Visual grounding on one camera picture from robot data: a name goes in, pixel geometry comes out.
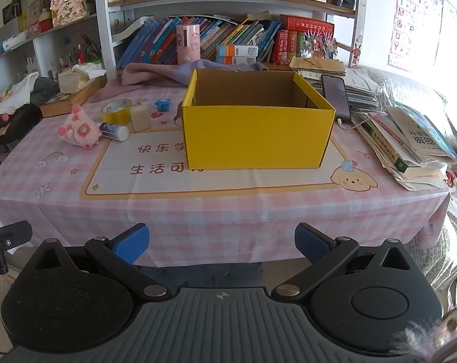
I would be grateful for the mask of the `white square charger block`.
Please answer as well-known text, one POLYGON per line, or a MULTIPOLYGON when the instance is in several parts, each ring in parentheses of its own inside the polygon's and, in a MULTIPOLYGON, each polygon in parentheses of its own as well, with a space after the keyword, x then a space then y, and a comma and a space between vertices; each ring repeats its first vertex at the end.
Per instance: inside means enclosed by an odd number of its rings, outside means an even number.
POLYGON ((151 128, 150 112, 146 105, 139 104, 130 108, 131 124, 135 133, 151 128))

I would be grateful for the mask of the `blue plastic bag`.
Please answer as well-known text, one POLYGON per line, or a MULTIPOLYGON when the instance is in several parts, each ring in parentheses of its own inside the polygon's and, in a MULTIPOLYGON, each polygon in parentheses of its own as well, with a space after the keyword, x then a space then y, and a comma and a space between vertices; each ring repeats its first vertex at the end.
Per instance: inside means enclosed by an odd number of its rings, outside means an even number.
POLYGON ((155 101, 157 112, 168 112, 170 110, 171 100, 169 98, 155 101))

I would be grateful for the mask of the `orange white box lower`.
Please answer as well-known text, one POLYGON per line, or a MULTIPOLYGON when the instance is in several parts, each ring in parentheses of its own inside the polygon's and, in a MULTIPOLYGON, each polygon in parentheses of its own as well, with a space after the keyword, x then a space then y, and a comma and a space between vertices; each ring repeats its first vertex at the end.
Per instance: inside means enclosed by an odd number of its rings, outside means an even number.
POLYGON ((247 57, 217 57, 216 62, 224 65, 250 65, 256 63, 256 58, 247 57))

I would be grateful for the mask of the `stack of books and papers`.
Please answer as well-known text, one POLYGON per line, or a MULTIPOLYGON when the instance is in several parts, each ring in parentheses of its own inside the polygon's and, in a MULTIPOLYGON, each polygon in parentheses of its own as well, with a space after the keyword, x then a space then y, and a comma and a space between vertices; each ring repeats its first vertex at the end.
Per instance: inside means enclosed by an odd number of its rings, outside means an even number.
MULTIPOLYGON (((324 95, 321 75, 294 70, 324 95)), ((363 68, 346 68, 344 80, 353 128, 374 150, 382 167, 409 191, 443 188, 457 154, 425 115, 390 98, 363 68)))

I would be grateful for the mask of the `white spray bottle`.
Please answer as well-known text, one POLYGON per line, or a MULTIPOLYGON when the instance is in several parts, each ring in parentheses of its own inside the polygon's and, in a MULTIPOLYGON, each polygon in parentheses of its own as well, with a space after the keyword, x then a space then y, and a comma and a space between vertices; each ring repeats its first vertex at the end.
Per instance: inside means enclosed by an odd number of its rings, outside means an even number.
POLYGON ((124 142, 129 137, 129 129, 127 126, 102 122, 98 125, 101 135, 105 138, 112 139, 118 142, 124 142))

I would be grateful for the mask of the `black smartphone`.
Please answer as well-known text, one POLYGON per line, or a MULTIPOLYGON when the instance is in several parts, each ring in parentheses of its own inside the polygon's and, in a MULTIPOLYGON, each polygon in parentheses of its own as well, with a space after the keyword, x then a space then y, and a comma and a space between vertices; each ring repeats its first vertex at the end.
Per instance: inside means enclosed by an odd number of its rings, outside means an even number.
POLYGON ((336 110, 336 117, 341 120, 351 119, 351 109, 344 80, 338 76, 321 75, 324 98, 336 110))

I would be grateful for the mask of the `yellow cardboard box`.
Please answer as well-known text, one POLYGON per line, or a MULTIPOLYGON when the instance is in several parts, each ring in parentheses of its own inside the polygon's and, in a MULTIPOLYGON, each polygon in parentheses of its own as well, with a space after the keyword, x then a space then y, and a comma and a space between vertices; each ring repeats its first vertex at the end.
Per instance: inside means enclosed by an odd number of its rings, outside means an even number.
POLYGON ((181 110, 191 170, 318 168, 336 118, 288 70, 196 69, 181 110))

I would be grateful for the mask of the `yellow tape roll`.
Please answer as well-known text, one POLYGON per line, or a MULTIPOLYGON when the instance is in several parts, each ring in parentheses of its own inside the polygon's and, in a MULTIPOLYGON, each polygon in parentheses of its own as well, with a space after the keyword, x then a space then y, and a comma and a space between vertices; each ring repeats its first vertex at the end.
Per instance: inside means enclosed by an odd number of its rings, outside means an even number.
POLYGON ((107 103, 102 108, 102 121, 118 126, 127 126, 131 123, 132 102, 128 99, 119 99, 107 103))

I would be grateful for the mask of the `white clothes pile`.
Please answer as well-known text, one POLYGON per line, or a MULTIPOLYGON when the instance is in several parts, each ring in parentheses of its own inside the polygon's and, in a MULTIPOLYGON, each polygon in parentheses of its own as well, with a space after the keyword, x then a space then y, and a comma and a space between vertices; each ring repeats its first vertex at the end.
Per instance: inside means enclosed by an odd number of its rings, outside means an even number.
POLYGON ((3 96, 0 95, 0 115, 11 116, 28 104, 41 106, 59 91, 59 84, 56 81, 43 77, 38 72, 28 74, 3 96))

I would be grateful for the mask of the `red dictionary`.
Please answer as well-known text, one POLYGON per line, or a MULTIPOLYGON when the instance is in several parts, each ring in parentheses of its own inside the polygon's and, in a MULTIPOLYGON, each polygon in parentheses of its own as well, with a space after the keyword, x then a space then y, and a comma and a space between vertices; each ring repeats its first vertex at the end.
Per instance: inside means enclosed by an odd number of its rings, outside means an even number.
POLYGON ((308 33, 308 34, 321 34, 333 36, 334 24, 321 21, 313 18, 306 18, 301 16, 284 16, 280 18, 281 26, 279 31, 286 31, 288 37, 292 37, 292 33, 308 33))

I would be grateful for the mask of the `pink cylindrical device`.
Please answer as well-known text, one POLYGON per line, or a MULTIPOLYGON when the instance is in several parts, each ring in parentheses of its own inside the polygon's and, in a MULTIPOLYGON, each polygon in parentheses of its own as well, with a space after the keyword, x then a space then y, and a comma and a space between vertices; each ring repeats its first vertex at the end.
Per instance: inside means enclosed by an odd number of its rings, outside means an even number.
POLYGON ((201 59, 200 26, 178 25, 176 28, 178 65, 201 59))

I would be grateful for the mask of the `pink checked tablecloth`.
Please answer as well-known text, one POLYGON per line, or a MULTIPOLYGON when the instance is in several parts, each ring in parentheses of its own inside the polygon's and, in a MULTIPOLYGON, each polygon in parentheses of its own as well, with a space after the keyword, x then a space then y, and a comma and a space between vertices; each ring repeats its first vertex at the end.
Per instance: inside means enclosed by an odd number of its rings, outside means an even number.
POLYGON ((33 244, 80 246, 143 223, 151 239, 142 266, 297 258, 301 222, 365 246, 417 234, 434 244, 450 201, 445 186, 399 185, 349 128, 333 130, 318 169, 190 171, 172 114, 90 150, 63 141, 62 123, 42 120, 0 165, 0 226, 24 220, 33 244))

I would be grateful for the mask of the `white tissue pack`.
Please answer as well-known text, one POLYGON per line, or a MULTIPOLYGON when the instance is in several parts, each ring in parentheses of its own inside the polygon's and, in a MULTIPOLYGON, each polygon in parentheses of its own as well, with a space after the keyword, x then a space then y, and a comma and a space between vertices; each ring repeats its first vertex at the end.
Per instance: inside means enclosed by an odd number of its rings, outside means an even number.
POLYGON ((105 70, 94 63, 77 64, 58 75, 62 94, 77 93, 91 84, 95 79, 103 77, 105 70))

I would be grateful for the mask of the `pink decorative doll figure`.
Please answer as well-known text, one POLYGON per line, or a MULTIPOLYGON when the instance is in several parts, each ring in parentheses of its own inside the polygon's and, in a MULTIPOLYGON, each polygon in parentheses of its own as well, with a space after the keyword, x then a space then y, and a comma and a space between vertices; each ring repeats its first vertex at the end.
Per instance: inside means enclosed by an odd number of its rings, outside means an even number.
POLYGON ((88 0, 51 0, 53 27, 61 27, 89 16, 88 0))

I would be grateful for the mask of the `pink plush pig toy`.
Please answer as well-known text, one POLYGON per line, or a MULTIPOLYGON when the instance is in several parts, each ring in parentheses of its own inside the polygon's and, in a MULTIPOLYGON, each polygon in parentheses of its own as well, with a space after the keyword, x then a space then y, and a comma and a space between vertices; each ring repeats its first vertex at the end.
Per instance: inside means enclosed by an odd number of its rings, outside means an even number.
POLYGON ((57 134, 65 142, 87 150, 97 145, 102 136, 97 123, 78 104, 73 106, 71 114, 67 116, 57 134))

